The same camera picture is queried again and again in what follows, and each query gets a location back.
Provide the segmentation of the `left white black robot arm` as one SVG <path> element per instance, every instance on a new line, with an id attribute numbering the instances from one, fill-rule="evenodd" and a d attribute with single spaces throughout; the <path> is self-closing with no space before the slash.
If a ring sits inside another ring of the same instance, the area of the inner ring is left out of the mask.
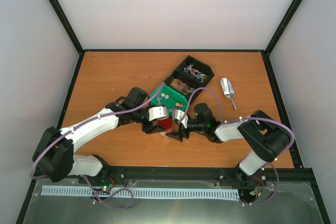
<path id="1" fill-rule="evenodd" d="M 98 154 L 77 155 L 76 151 L 97 136 L 123 125 L 140 123 L 146 134 L 163 132 L 156 120 L 167 119 L 169 112 L 160 104 L 151 105 L 152 97 L 134 87 L 126 97 L 119 97 L 101 111 L 77 124 L 62 129 L 46 129 L 33 154 L 30 176 L 47 177 L 59 182 L 68 176 L 88 176 L 97 183 L 109 178 L 109 164 Z"/>

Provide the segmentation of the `red jar lid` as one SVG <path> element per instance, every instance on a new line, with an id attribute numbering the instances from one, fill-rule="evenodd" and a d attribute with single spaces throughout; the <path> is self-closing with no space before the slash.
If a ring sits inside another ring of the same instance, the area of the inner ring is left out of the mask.
<path id="1" fill-rule="evenodd" d="M 159 120 L 157 124 L 162 132 L 170 133 L 173 130 L 173 121 L 170 118 Z"/>

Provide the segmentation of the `clear plastic jar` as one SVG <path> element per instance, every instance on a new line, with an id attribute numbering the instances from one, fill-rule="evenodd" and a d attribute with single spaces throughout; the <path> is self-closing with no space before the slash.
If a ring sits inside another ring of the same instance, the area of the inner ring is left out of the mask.
<path id="1" fill-rule="evenodd" d="M 171 131 L 165 131 L 165 132 L 160 132 L 159 135 L 162 136 L 164 139 L 168 139 L 170 133 Z"/>

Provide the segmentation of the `black bin with lollipops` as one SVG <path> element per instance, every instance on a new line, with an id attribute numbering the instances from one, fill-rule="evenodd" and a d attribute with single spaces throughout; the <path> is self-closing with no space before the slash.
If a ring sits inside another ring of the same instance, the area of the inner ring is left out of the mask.
<path id="1" fill-rule="evenodd" d="M 190 79 L 196 81 L 198 87 L 207 86 L 214 77 L 214 73 L 209 65 L 190 55 L 176 67 L 176 70 L 186 74 Z"/>

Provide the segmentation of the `silver metal scoop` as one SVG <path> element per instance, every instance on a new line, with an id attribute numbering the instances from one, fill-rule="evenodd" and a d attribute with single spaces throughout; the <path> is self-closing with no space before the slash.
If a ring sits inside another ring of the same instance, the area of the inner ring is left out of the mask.
<path id="1" fill-rule="evenodd" d="M 231 100 L 234 110 L 237 110 L 237 106 L 234 102 L 234 94 L 235 93 L 234 93 L 234 89 L 233 89 L 233 86 L 232 86 L 230 80 L 227 79 L 227 78 L 221 78 L 220 83 L 221 83 L 221 86 L 222 86 L 222 89 L 223 89 L 224 96 Z"/>

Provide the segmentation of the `black bin with popsicle candies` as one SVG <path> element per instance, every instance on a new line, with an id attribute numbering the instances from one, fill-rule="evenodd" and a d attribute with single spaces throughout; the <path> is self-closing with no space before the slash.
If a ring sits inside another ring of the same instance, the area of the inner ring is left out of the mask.
<path id="1" fill-rule="evenodd" d="M 165 84 L 188 101 L 192 92 L 197 88 L 204 87 L 205 82 L 185 71 L 173 71 L 165 80 Z"/>

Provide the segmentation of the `green plastic candy bin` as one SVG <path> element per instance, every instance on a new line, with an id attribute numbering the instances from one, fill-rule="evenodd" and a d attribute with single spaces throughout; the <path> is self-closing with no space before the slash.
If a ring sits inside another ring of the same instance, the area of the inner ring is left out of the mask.
<path id="1" fill-rule="evenodd" d="M 164 85 L 158 95 L 156 95 L 159 87 L 160 86 L 150 94 L 150 97 L 154 97 L 151 101 L 152 106 L 165 106 L 169 116 L 171 116 L 175 110 L 182 110 L 183 112 L 186 110 L 188 99 L 184 95 L 167 85 Z"/>

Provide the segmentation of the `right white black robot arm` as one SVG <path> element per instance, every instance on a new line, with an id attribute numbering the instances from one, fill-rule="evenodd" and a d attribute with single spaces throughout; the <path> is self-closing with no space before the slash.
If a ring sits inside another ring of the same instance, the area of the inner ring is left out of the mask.
<path id="1" fill-rule="evenodd" d="M 235 177 L 241 185 L 290 148 L 295 138 L 291 129 L 262 110 L 232 122 L 217 120 L 206 103 L 197 104 L 194 112 L 195 118 L 190 118 L 181 110 L 173 111 L 172 120 L 178 124 L 178 131 L 166 136 L 179 142 L 188 139 L 191 132 L 203 134 L 212 143 L 244 139 L 251 151 L 236 166 Z"/>

